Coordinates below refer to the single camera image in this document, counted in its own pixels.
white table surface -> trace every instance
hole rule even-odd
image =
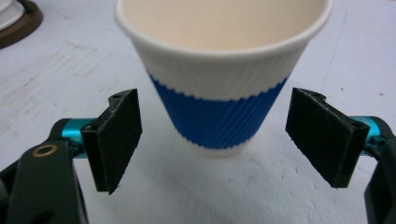
[[[96,192],[75,160],[91,223],[366,223],[376,161],[359,159],[332,189],[284,131],[292,87],[396,131],[396,1],[335,0],[247,149],[225,159],[188,148],[114,19],[114,1],[35,0],[41,26],[0,49],[0,169],[45,140],[61,118],[95,118],[107,97],[137,88],[143,134],[120,187]]]

white paper cup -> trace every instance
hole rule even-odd
[[[210,155],[260,128],[331,0],[119,0],[117,21],[177,130]]]

cup base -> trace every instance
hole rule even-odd
[[[213,157],[213,158],[225,158],[238,154],[246,148],[248,142],[250,141],[250,139],[248,139],[246,142],[239,144],[238,146],[219,149],[219,148],[200,147],[197,144],[194,144],[193,142],[189,141],[185,137],[183,137],[183,139],[186,141],[189,149],[192,148],[194,151],[196,151],[197,153],[203,156]]]

brass insert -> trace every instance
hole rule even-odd
[[[38,147],[33,151],[34,157],[46,157],[52,153],[54,153],[58,149],[56,145],[44,145],[42,147]]]

screw hole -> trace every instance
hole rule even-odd
[[[33,151],[33,156],[34,157],[45,157],[48,156],[52,153],[54,153],[58,149],[56,145],[45,145],[39,148],[36,148]]]
[[[44,211],[39,213],[32,219],[32,224],[46,224],[49,223],[53,218],[53,212]]]

